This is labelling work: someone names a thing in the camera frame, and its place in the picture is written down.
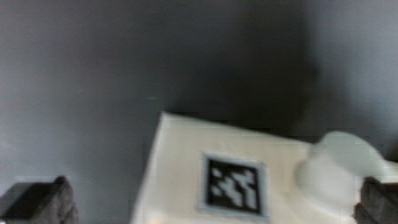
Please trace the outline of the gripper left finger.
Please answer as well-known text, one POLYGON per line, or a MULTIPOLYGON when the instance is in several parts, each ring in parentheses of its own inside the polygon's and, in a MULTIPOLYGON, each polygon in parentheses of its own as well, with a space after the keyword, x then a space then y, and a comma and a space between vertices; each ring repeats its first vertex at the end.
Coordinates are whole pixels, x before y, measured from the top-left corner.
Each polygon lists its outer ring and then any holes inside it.
POLYGON ((69 180, 17 182, 0 195, 0 224, 78 224, 69 180))

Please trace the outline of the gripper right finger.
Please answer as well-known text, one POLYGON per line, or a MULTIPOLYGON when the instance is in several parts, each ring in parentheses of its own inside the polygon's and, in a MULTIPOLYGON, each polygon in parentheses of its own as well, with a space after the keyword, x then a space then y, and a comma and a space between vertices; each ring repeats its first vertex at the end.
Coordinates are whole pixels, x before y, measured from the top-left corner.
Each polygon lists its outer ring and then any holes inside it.
POLYGON ((353 207, 356 224, 398 224, 398 182, 364 178, 360 202, 353 207))

